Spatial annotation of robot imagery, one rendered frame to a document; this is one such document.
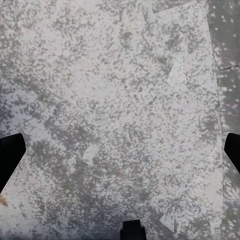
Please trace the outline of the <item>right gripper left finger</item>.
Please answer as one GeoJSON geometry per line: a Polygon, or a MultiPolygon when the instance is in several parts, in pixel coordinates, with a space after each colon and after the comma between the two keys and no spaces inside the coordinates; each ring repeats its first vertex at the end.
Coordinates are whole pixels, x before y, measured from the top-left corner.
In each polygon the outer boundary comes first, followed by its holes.
{"type": "Polygon", "coordinates": [[[26,153],[22,133],[0,138],[0,193],[26,153]]]}

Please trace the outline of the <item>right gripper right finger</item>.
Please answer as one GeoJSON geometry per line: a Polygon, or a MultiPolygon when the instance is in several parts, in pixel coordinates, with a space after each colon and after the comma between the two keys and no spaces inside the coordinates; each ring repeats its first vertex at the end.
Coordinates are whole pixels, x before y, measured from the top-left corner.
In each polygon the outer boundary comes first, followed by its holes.
{"type": "Polygon", "coordinates": [[[224,151],[240,172],[240,135],[235,133],[229,133],[227,135],[224,151]]]}

